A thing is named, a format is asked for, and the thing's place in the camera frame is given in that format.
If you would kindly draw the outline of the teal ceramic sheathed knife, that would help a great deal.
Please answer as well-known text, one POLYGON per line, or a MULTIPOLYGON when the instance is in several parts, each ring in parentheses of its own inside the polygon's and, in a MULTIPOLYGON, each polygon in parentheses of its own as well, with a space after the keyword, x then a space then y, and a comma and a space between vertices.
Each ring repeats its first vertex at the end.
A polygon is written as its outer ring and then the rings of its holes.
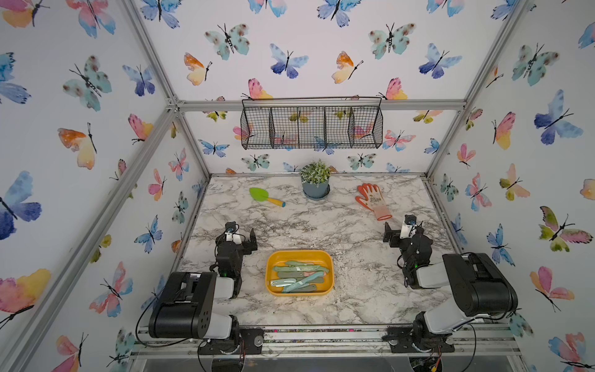
POLYGON ((304 277, 300 281, 296 281, 295 283, 285 287, 282 292, 290 293, 293 291, 297 291, 299 288, 303 288, 303 287, 309 285, 310 283, 312 283, 313 281, 318 280, 319 278, 324 279, 324 276, 325 276, 324 271, 317 271, 314 274, 309 275, 308 277, 304 277))

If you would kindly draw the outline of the yellow plastic storage tray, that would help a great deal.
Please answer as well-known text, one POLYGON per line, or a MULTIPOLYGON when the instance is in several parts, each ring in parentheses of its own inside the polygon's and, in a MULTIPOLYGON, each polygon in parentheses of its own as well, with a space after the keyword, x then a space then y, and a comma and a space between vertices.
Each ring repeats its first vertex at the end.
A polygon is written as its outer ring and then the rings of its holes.
POLYGON ((326 295, 335 285, 334 265, 331 256, 322 250, 282 250, 272 254, 267 261, 265 285, 269 293, 280 297, 326 295), (319 264, 329 269, 324 279, 319 278, 297 291, 283 293, 283 289, 314 272, 275 272, 273 266, 284 265, 286 261, 319 264))

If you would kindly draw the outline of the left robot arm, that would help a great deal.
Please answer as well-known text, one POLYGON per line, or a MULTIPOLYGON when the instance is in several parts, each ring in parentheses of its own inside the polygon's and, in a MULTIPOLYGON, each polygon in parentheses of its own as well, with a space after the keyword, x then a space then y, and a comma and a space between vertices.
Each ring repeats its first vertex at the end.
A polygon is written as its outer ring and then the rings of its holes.
POLYGON ((216 300, 234 299, 243 284, 243 258, 258 249, 254 230, 238 234, 236 225, 215 239, 215 263, 206 272, 176 271, 153 300, 148 331, 154 339, 199 339, 223 353, 243 345, 235 316, 215 313, 216 300))

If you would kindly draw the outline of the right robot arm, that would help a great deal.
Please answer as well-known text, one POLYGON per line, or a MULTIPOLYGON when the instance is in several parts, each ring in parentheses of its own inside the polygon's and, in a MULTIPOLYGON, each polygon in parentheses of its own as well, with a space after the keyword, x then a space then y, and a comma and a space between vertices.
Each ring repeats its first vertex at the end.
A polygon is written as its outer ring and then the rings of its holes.
POLYGON ((510 282, 486 254, 444 254, 431 263, 433 240, 422 225, 392 229, 384 224, 384 243, 399 249, 398 268, 404 285, 417 290, 450 288, 452 297, 415 316, 409 328, 394 327, 384 339, 393 353, 415 349, 422 353, 452 353, 447 339, 477 319, 498 321, 518 308, 518 296, 510 282))

